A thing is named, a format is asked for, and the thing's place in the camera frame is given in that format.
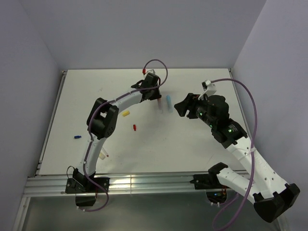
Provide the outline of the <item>orange clear marker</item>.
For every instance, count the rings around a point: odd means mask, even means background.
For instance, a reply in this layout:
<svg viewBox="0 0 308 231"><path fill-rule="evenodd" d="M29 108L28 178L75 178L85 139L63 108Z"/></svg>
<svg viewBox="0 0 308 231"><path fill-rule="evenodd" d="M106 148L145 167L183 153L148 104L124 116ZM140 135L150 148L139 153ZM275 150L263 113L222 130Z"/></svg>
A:
<svg viewBox="0 0 308 231"><path fill-rule="evenodd" d="M162 114L163 113L163 106L162 103L158 103L158 110Z"/></svg>

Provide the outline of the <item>blue highlighter marker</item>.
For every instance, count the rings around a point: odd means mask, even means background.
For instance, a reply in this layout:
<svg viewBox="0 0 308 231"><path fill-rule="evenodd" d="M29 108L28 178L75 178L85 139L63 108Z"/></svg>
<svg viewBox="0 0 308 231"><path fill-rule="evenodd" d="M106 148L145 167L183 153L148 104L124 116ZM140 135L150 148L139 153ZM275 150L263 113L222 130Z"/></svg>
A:
<svg viewBox="0 0 308 231"><path fill-rule="evenodd" d="M171 103L171 104L168 104L168 103L167 103L167 109L168 109L168 112L169 112L169 113L172 113L172 112L173 112L173 105L172 105L172 103Z"/></svg>

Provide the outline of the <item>blue marker cap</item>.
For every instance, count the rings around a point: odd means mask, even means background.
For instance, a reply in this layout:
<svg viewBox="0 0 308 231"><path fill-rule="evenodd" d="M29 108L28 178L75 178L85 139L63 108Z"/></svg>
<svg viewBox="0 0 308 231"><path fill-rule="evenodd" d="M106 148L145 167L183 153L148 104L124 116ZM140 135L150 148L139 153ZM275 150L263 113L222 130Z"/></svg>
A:
<svg viewBox="0 0 308 231"><path fill-rule="evenodd" d="M169 95L166 96L166 101L168 104L171 104L171 97Z"/></svg>

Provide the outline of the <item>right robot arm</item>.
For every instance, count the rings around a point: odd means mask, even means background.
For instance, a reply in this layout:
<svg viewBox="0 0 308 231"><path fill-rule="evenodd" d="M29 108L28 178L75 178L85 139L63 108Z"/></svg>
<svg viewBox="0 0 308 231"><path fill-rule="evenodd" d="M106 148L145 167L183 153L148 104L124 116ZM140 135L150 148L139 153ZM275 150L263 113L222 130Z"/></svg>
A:
<svg viewBox="0 0 308 231"><path fill-rule="evenodd" d="M198 95L189 93L174 107L179 116L200 119L206 123L214 139L240 162L250 176L246 179L220 162L212 166L207 174L194 175L191 182L195 187L229 187L247 196L257 214L268 223L292 207L300 189L280 177L252 146L246 131L230 118L225 97L212 95L199 99Z"/></svg>

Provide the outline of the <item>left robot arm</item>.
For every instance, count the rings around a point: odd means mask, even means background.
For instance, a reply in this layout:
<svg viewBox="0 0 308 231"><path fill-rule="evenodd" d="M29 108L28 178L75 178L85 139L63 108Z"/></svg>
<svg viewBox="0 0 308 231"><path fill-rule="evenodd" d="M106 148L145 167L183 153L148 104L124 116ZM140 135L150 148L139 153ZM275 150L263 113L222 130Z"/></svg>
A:
<svg viewBox="0 0 308 231"><path fill-rule="evenodd" d="M159 83L160 78L152 69L145 71L144 79L132 85L124 95L111 101L102 98L95 101L87 119L88 147L80 165L73 171L73 179L82 192L89 192L94 186L96 164L103 144L115 131L118 114L143 101L160 99Z"/></svg>

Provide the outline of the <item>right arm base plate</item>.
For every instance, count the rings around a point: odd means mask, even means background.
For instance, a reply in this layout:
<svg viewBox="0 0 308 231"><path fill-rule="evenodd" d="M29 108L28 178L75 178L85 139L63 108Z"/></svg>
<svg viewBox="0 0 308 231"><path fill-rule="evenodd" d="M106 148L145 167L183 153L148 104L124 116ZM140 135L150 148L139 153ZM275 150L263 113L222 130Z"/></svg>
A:
<svg viewBox="0 0 308 231"><path fill-rule="evenodd" d="M194 185L196 190L210 189L228 189L229 187L219 182L216 175L213 174L195 174L190 183Z"/></svg>

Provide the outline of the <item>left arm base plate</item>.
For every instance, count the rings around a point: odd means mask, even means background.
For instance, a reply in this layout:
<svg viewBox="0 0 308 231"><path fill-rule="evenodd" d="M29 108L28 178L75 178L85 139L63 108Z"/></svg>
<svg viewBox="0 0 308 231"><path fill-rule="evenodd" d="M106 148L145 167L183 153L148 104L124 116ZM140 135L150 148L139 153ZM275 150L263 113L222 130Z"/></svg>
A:
<svg viewBox="0 0 308 231"><path fill-rule="evenodd" d="M94 178L93 181L104 188L106 191L109 189L109 182L110 179L103 177L103 178ZM76 194L76 193L103 193L104 191L96 186L95 184L89 182L86 179L86 184L83 185L77 182L73 178L69 178L66 183L65 193L66 194Z"/></svg>

